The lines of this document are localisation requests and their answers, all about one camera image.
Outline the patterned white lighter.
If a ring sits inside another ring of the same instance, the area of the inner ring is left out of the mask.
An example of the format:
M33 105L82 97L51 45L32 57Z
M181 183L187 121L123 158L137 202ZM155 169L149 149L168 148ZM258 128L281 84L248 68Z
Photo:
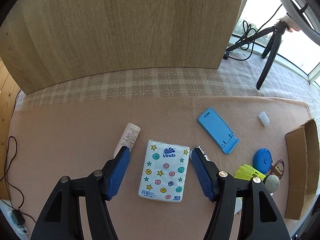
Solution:
M190 155L189 155L190 160L192 160L192 156L193 156L193 153L196 152L195 151L196 148L198 148L200 150L202 155L205 157L206 161L210 161L210 159L207 157L206 153L204 152L203 148L200 145L196 146L195 148L193 148L191 150Z

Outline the cardboard box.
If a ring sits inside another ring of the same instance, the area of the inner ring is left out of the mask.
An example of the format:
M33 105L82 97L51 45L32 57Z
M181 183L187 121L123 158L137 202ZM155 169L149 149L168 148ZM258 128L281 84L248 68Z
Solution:
M319 181L319 141L314 119L285 135L289 191L285 218L301 219L312 204Z

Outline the white dotted tissue pack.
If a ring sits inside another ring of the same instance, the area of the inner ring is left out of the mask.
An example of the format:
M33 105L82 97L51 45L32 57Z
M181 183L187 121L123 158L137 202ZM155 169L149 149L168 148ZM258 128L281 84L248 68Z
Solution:
M149 140L138 195L161 202L181 202L189 154L188 146Z

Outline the plaid bed sheet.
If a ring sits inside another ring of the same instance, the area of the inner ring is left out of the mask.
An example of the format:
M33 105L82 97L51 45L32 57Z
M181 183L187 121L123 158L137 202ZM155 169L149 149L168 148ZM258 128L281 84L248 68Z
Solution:
M105 100L107 98L158 98L160 96L265 96L304 101L319 122L319 88L295 72L275 63L260 90L255 85L264 61L253 55L247 61L222 60L218 69L150 68L82 77L38 90L20 92L18 111L39 105Z

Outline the white usb charger plug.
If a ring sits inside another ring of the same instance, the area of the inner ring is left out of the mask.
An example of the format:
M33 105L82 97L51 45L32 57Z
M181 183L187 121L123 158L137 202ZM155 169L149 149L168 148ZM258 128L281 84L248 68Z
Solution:
M236 215L242 209L242 198L237 197L235 202L234 214Z

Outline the white power strip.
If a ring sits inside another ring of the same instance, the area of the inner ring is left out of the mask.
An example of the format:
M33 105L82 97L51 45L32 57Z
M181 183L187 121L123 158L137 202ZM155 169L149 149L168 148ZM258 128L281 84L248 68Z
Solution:
M18 220L14 216L13 207L9 204L8 200L1 199L1 212L3 213L5 220L9 223L11 228L17 233L20 239L25 239L29 235L28 230L23 225L18 225Z

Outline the large wooden board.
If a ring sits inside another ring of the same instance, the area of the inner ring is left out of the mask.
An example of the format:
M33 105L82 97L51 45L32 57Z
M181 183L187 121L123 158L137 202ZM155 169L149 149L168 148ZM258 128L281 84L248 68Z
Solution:
M1 59L26 93L151 67L218 68L242 0L1 0Z

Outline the small pink tube grey cap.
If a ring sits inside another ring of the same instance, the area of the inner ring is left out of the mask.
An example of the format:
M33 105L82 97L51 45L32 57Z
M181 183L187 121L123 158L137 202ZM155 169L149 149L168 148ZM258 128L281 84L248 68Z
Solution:
M120 149L125 146L132 150L138 136L140 133L140 127L138 127L135 124L128 123L127 126L124 129L124 132L121 135L121 138L116 146L116 149L114 151L113 157L115 158Z

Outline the black tripod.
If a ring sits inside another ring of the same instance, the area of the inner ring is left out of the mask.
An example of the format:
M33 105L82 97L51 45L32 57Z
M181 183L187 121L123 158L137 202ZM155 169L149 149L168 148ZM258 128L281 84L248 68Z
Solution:
M262 85L263 85L263 83L264 83L264 81L265 81L265 79L266 79L266 77L272 67L272 64L276 58L276 55L278 53L278 50L279 50L279 47L280 47L280 44L282 41L282 39L281 39L282 35L285 33L286 30L289 30L289 25L287 23L285 23L283 20L280 20L275 25L273 25L271 27L265 28L263 30L260 30L260 29L255 30L250 24L248 24L246 21L244 21L242 23L242 27L244 29L244 33L236 41L236 43L234 45L232 45L226 49L226 51L223 55L223 59L225 59L225 60L233 59L236 61L248 60L253 53L255 41L261 37L268 35L268 34L272 34L263 53L262 53L262 55L261 55L262 59L265 59L266 57L268 57L268 58L265 63L265 66L259 76L259 79L256 83L256 89L259 90L262 87ZM231 52L233 52L234 50L236 50L238 48L242 49L243 46L246 46L246 48L244 48L244 50L248 50L250 45L252 45L251 53L245 59L237 59L237 58L231 57L229 55Z

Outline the blue phone stand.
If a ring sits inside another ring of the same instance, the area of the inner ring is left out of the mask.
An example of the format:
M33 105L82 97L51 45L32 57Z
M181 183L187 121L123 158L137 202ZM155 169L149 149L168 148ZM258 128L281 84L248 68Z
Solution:
M206 109L197 120L224 154L230 154L240 141L212 107Z

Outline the pine slat headboard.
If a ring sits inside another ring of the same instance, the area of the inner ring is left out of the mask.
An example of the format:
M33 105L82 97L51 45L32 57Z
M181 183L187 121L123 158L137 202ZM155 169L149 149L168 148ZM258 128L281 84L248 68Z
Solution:
M14 111L16 96L20 87L13 80L12 76L1 60L0 67L0 162L1 162L1 199L8 200L9 195L6 189L4 179L4 166L7 154L7 143L9 137L9 128L11 117Z

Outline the wooden clothespin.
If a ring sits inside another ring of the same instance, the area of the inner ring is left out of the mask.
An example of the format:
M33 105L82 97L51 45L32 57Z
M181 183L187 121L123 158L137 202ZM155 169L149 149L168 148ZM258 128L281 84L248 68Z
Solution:
M272 164L270 174L277 176L279 179L282 177L282 170L278 164Z

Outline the small white plastic cap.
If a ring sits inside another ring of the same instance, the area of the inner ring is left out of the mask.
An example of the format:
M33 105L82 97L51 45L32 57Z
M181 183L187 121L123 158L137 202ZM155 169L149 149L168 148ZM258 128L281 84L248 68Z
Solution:
M264 127L267 127L270 124L270 120L269 120L267 114L265 113L265 111L260 112L258 117Z

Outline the yellow plastic shuttlecock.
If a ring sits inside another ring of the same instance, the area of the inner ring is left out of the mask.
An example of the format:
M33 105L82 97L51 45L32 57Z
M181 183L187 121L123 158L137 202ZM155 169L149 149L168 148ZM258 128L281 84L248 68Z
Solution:
M273 174L264 175L256 170L253 166L244 164L240 166L235 172L235 178L242 180L251 180L259 178L264 184L269 193L274 193L279 189L280 179Z

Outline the brown rubber band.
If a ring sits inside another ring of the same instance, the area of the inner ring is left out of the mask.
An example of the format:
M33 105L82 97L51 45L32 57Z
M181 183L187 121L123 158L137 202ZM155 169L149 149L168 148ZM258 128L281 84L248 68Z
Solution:
M285 163L284 163L284 161L282 160L282 159L279 159L278 161L276 161L275 163L274 162L272 162L272 164L278 164L279 165L279 167L281 168L281 170L282 170L282 177L283 177L283 175L284 175L284 172L285 172Z

